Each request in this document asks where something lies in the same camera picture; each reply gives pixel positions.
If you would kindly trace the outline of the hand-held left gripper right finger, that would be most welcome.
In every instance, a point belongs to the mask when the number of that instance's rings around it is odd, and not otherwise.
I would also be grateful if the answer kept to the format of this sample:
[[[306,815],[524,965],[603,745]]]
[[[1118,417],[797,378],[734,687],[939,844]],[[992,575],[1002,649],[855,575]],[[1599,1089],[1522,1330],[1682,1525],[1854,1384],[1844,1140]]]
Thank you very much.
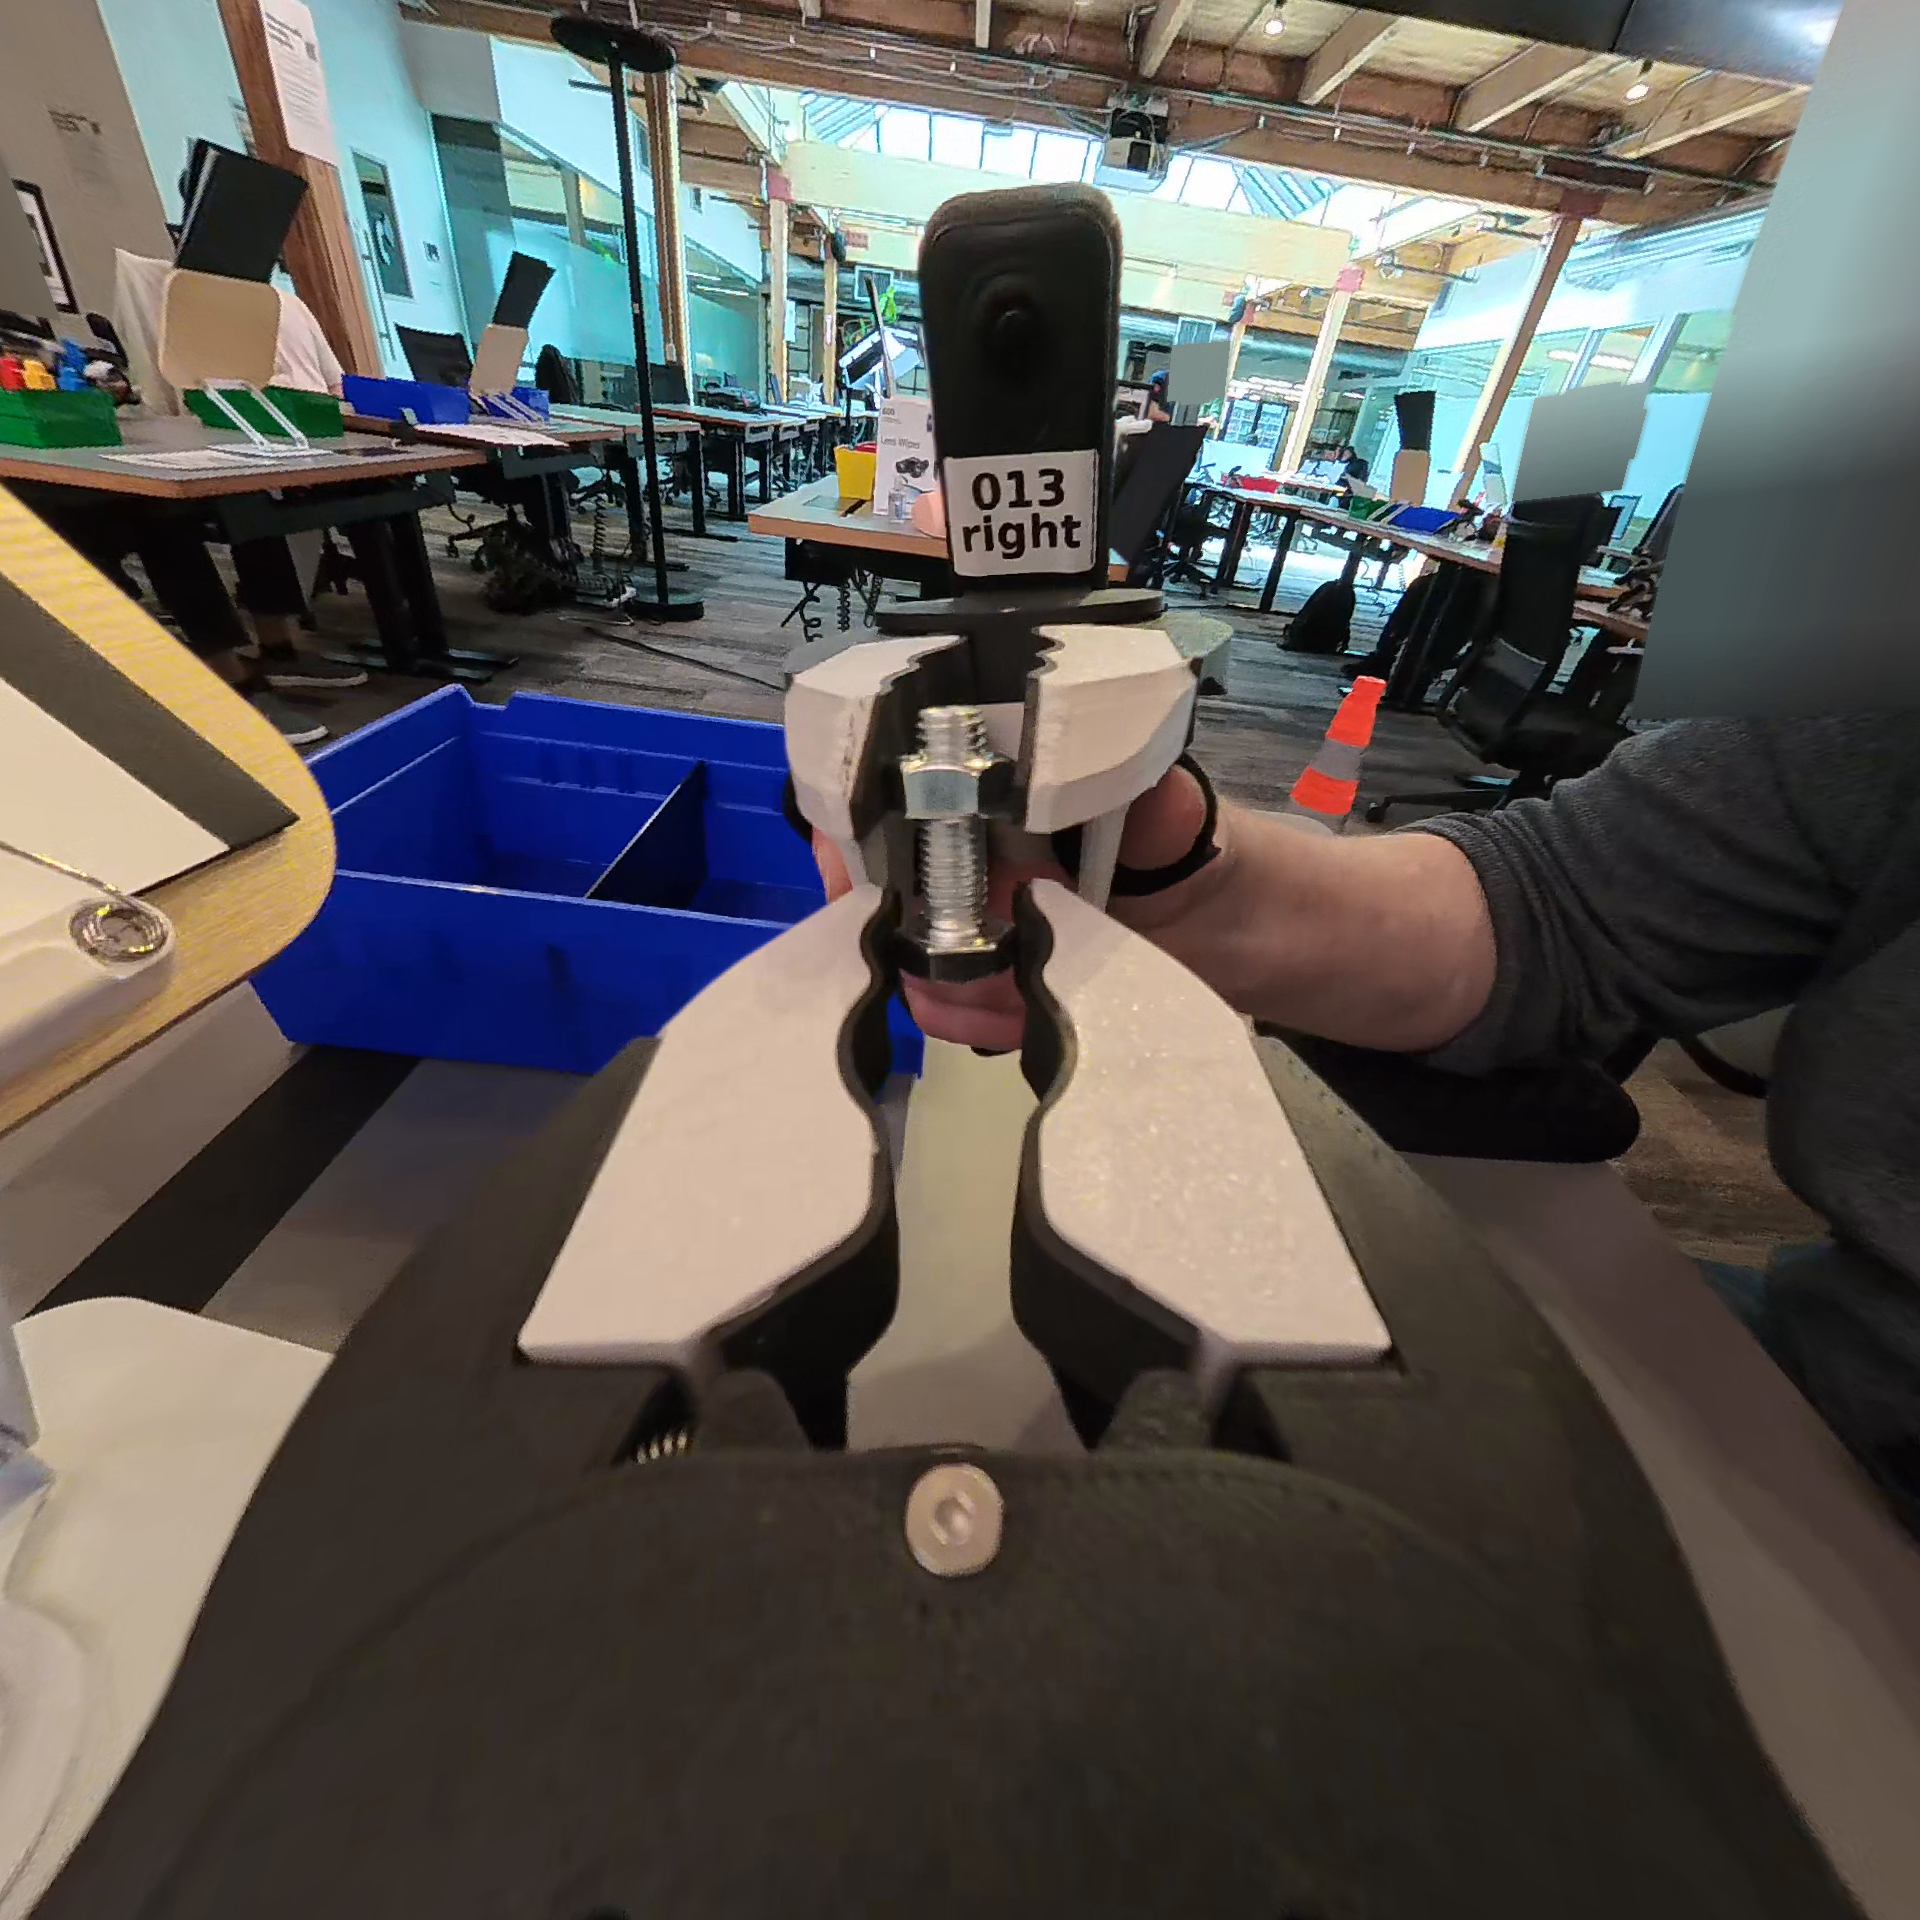
[[[1143,1377],[1214,1419],[1254,1371],[1376,1375],[1383,1313],[1256,1035],[1064,884],[1015,907],[1021,1072],[1011,1300],[1094,1448]]]

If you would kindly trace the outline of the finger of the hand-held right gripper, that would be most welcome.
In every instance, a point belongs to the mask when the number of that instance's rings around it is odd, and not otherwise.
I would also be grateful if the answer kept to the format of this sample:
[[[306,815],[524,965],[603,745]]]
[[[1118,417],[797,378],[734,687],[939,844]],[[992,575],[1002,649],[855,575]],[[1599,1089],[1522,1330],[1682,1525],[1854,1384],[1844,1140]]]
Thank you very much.
[[[918,713],[939,704],[975,704],[962,639],[864,641],[791,682],[787,767],[830,896],[856,883],[904,887],[891,855],[869,857],[869,844],[904,823],[898,762],[918,739]]]
[[[1195,664],[1164,628],[1037,628],[1024,692],[1024,831],[1082,831],[1074,887],[1107,907],[1126,811],[1187,747]]]

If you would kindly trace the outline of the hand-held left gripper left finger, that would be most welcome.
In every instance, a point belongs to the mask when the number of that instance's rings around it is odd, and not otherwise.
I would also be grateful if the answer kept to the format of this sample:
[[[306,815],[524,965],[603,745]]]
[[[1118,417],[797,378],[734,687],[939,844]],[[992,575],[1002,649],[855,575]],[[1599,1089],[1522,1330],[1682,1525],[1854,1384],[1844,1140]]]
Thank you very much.
[[[895,899],[862,883],[670,1020],[519,1325],[524,1360],[653,1368],[694,1396],[763,1375],[816,1449],[847,1448],[852,1371],[901,1298],[893,929]]]

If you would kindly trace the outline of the silver hex nut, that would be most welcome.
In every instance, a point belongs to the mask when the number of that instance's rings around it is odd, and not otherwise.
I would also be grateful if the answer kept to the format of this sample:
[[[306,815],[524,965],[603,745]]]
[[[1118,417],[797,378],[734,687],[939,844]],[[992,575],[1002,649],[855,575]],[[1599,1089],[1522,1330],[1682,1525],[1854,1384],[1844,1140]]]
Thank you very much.
[[[1016,763],[994,752],[911,752],[901,756],[898,779],[903,817],[915,825],[1003,820],[1016,801]]]

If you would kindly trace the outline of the silver hex bolt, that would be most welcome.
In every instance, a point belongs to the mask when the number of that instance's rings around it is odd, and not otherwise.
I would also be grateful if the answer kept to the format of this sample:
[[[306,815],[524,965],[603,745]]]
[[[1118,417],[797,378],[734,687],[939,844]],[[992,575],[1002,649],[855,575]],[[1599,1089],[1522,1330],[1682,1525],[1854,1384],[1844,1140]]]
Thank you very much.
[[[927,707],[916,729],[911,752],[996,752],[984,711],[973,704]],[[939,986],[968,986],[1003,972],[1012,931],[989,912],[994,820],[904,823],[915,841],[916,905],[903,917],[901,970]]]

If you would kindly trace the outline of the person's right hand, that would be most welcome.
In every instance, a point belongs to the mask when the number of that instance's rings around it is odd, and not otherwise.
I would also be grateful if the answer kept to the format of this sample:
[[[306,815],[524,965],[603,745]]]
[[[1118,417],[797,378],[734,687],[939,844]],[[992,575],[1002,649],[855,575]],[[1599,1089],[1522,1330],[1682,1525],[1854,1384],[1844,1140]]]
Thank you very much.
[[[1192,756],[1181,756],[1124,815],[1109,907],[1118,922],[1198,975],[1242,1012],[1271,1002],[1280,896],[1260,852],[1304,852],[1301,834],[1221,803]],[[1011,1055],[1024,1040],[1024,996],[1011,972],[941,986],[908,978],[908,1010],[931,1040]]]

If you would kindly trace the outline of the wooden desk with boxes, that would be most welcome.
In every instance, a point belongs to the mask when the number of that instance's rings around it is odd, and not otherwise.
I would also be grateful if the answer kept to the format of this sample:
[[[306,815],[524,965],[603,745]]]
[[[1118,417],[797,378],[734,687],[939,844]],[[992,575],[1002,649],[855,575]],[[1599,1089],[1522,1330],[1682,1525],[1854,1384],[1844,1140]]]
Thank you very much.
[[[878,516],[866,500],[845,503],[830,477],[755,508],[749,528],[782,541],[784,579],[799,593],[782,624],[797,623],[805,641],[869,628],[890,591],[918,599],[952,591],[939,536]]]

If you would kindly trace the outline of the orange traffic cone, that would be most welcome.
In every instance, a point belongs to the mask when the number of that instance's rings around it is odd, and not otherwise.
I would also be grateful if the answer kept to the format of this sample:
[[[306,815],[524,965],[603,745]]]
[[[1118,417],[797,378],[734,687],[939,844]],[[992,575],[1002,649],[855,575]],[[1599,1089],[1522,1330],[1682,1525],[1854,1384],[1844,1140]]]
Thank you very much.
[[[1347,831],[1383,696],[1386,684],[1379,677],[1359,677],[1342,696],[1318,749],[1286,794],[1284,818],[1290,825],[1324,832]]]

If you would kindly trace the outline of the black wrist rest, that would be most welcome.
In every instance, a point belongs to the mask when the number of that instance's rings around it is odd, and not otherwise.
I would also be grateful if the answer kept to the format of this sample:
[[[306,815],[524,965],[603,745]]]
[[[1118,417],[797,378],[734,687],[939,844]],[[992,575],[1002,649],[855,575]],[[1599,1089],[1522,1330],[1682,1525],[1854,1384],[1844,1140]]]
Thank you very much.
[[[1447,1072],[1427,1060],[1272,1031],[1405,1157],[1586,1165],[1642,1136],[1632,1095],[1595,1064]]]

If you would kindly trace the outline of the blue plastic bin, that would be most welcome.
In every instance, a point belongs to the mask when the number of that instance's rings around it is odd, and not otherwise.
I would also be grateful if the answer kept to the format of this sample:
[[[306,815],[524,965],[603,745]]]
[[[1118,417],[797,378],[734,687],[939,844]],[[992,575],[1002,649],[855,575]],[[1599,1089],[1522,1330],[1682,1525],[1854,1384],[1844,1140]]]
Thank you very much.
[[[283,1039],[590,1074],[824,901],[773,723],[440,689],[309,762],[336,873]]]

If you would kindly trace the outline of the black office chair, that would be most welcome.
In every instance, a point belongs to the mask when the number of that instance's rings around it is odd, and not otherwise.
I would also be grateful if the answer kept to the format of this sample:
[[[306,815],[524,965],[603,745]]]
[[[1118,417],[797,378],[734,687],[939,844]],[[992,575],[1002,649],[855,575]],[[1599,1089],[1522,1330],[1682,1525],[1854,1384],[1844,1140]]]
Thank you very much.
[[[1498,810],[1584,777],[1628,737],[1638,668],[1623,636],[1578,612],[1580,575],[1610,523],[1598,495],[1522,500],[1507,521],[1490,616],[1438,720],[1490,776],[1395,804]]]

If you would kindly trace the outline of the wooden stand board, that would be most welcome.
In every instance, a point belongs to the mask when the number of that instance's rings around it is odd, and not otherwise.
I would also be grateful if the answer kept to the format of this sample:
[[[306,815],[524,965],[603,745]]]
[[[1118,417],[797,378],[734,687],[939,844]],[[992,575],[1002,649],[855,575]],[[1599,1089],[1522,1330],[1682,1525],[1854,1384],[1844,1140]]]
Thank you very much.
[[[35,1064],[4,1071],[8,1136],[282,954],[320,912],[334,877],[334,834],[300,754],[210,666],[11,495],[2,520],[4,579],[294,815],[266,841],[155,890],[155,907],[176,933],[173,959],[147,975],[133,1002],[93,1016]]]

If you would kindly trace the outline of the white metal stand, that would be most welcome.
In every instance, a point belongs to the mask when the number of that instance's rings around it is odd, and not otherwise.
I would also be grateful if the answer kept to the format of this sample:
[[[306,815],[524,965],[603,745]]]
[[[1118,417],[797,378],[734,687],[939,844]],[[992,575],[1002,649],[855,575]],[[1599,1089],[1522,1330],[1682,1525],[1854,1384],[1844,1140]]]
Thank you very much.
[[[130,1762],[320,1377],[203,1311],[404,1074],[302,1055],[244,978],[4,1136],[4,1915]]]

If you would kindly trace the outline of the wooden desk with green bins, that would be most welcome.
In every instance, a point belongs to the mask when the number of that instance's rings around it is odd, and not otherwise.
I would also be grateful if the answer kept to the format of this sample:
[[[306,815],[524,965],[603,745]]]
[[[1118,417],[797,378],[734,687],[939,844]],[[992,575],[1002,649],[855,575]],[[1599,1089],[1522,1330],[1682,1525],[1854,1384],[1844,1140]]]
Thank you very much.
[[[350,540],[352,571],[375,620],[366,666],[415,682],[454,682],[435,570],[420,514],[448,505],[453,475],[484,464],[470,448],[346,435],[309,453],[270,443],[251,451],[229,433],[173,421],[134,421],[116,448],[2,451],[7,484],[76,490],[91,500],[147,500],[152,514],[186,520],[218,541],[336,533]]]

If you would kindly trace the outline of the black bordered white sheet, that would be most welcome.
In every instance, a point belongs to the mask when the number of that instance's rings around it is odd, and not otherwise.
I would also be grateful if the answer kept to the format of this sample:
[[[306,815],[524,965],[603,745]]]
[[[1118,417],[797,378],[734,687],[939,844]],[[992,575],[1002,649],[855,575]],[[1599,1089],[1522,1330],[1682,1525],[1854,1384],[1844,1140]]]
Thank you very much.
[[[124,895],[294,823],[266,784],[2,585],[2,841]]]

